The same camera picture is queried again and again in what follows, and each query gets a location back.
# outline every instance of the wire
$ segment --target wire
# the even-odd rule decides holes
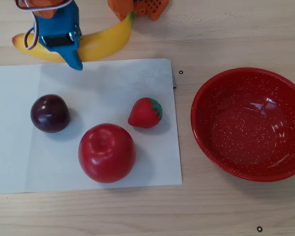
[[[34,26],[30,28],[25,34],[24,34],[24,47],[26,50],[30,50],[34,48],[38,42],[38,33],[39,33],[39,27],[38,27],[38,20],[37,17],[33,12],[35,11],[46,11],[46,10],[55,10],[62,7],[65,7],[69,5],[73,0],[64,0],[63,2],[51,6],[40,6],[40,7],[30,7],[27,0],[23,0],[26,7],[20,6],[22,0],[16,0],[15,3],[19,9],[22,11],[30,12],[33,19],[34,19]],[[34,40],[31,45],[28,46],[28,36],[30,32],[34,31]]]

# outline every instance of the banana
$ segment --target banana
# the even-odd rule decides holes
[[[108,57],[120,49],[128,42],[131,35],[131,25],[135,17],[135,12],[130,11],[128,16],[120,23],[100,32],[81,36],[78,54],[81,61],[93,61]],[[40,43],[31,49],[26,50],[23,44],[24,34],[18,34],[12,38],[13,45],[23,53],[30,56],[54,62],[64,62],[64,59],[56,52],[50,52]],[[33,34],[28,36],[28,44],[31,44]]]

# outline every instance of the table surface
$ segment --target table surface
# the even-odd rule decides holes
[[[118,22],[106,0],[76,0],[84,34]],[[0,0],[0,65],[45,63],[11,37],[29,13]],[[275,183],[233,177],[198,147],[190,108],[215,74],[243,66],[295,83],[295,0],[170,0],[157,22],[137,18],[107,58],[172,60],[183,185],[0,195],[0,236],[295,236],[295,176]]]

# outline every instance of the speckled enamel bowl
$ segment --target speckled enamel bowl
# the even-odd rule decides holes
[[[252,181],[295,175],[295,85],[270,71],[238,68],[208,80],[191,109],[206,156]]]

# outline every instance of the red apple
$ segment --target red apple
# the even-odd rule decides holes
[[[112,183],[131,171],[136,158],[130,134],[115,124],[100,124],[85,133],[79,145],[79,161],[91,179]]]

